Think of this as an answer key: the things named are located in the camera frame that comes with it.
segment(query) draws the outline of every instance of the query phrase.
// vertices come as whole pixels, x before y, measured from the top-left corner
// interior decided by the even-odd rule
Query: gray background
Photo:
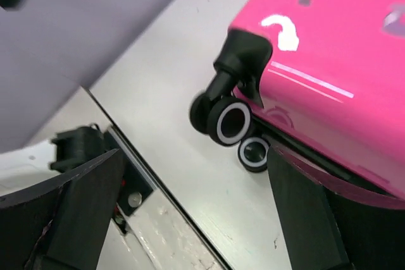
[[[0,152],[88,87],[171,0],[25,0],[0,11]]]

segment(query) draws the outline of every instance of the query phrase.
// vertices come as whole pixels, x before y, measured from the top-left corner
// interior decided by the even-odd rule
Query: black wheel
[[[208,135],[217,144],[230,147],[246,136],[251,122],[252,112],[246,102],[236,97],[224,97],[208,114]]]
[[[200,93],[192,102],[189,119],[194,129],[202,134],[207,133],[208,114],[211,110],[210,102],[205,97],[204,93]]]
[[[267,169],[269,144],[261,137],[248,137],[238,148],[240,163],[250,172],[259,173]]]

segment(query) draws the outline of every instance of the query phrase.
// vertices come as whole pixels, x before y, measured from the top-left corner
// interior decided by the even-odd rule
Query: suitcase
[[[293,270],[405,269],[404,235],[391,230],[402,230],[405,210],[403,50],[405,0],[249,0],[230,24],[190,122],[217,144],[238,144],[247,170],[269,169]],[[296,200],[316,209],[322,229],[305,219],[289,223],[297,217],[291,185],[302,187]],[[384,241],[373,234],[378,223]],[[367,245],[353,245],[352,227]],[[367,227],[372,237],[362,238]],[[331,245],[314,246],[310,257],[300,233]],[[378,242],[396,249],[371,266],[365,261],[378,254]],[[326,250],[333,265],[315,262]]]

